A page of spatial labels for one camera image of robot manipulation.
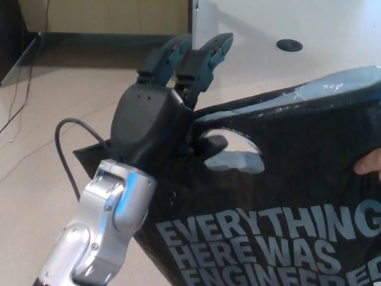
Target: human hand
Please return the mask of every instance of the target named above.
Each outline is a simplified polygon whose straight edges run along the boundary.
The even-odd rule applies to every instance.
[[[379,172],[379,178],[381,181],[381,148],[373,150],[371,153],[360,159],[355,164],[354,169],[359,175]]]

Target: robotic arm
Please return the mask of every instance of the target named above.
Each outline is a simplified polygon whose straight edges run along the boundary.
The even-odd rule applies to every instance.
[[[191,50],[191,36],[183,35],[153,50],[115,111],[110,142],[117,160],[101,161],[33,285],[103,286],[118,274],[148,214],[152,174],[184,141],[197,98],[232,42],[225,33]],[[175,87],[166,87],[180,62]]]

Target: plastic bag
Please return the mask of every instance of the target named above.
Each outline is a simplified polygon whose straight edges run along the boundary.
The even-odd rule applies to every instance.
[[[346,71],[197,111],[192,137],[234,130],[259,148],[264,170],[168,160],[135,235],[163,275],[181,286],[381,281],[381,183],[353,171],[381,147],[379,71]],[[90,177],[107,158],[99,145],[74,153]]]

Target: black grommet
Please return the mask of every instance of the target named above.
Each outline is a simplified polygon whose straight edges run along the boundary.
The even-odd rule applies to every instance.
[[[282,51],[286,52],[298,52],[303,49],[303,45],[296,40],[283,39],[276,43],[276,46]]]

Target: black cable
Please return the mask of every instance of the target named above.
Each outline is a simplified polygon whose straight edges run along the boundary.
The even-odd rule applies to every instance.
[[[38,49],[38,51],[37,51],[35,57],[33,58],[32,63],[30,64],[29,78],[28,78],[28,86],[27,86],[27,89],[26,89],[26,95],[25,95],[24,103],[23,103],[23,105],[20,107],[20,109],[18,109],[17,112],[16,112],[10,119],[8,119],[8,122],[1,128],[1,130],[0,130],[0,134],[5,130],[5,128],[8,127],[8,125],[9,125],[9,124],[16,118],[16,116],[20,114],[20,112],[23,110],[23,108],[25,107],[25,105],[26,105],[27,102],[28,102],[28,99],[29,99],[29,92],[30,92],[30,84],[31,84],[31,82],[32,82],[32,72],[33,72],[33,68],[34,68],[34,66],[35,66],[35,62],[36,62],[37,58],[38,58],[38,57],[40,56],[40,54],[41,54],[42,46],[43,46],[43,42],[44,42],[44,40],[45,40],[45,35],[46,35],[46,33],[48,32],[48,23],[49,23],[49,21],[48,21],[48,13],[49,13],[50,1],[51,1],[51,0],[48,0],[48,3],[46,4],[46,10],[45,10],[45,31],[44,31],[44,33],[43,33],[42,36],[41,36],[40,47],[39,47],[39,49]]]
[[[87,125],[85,122],[83,122],[79,119],[75,119],[75,118],[66,118],[66,119],[62,120],[61,122],[59,122],[59,124],[55,128],[55,133],[54,133],[55,147],[56,147],[58,155],[61,159],[62,165],[64,166],[65,172],[66,172],[67,176],[69,177],[71,186],[74,189],[74,193],[77,197],[77,200],[79,201],[80,193],[78,190],[78,186],[77,186],[76,181],[74,180],[74,176],[71,173],[70,168],[66,162],[64,153],[62,151],[61,143],[60,143],[60,130],[66,123],[75,123],[75,124],[78,124],[79,126],[85,128],[91,135],[93,135],[95,137],[96,140],[98,140],[98,142],[102,145],[102,147],[107,151],[110,158],[116,159],[116,157],[115,157],[112,149],[110,148],[110,146],[108,146],[107,143],[102,139],[102,137],[100,137],[100,135],[94,129],[92,129],[89,125]]]

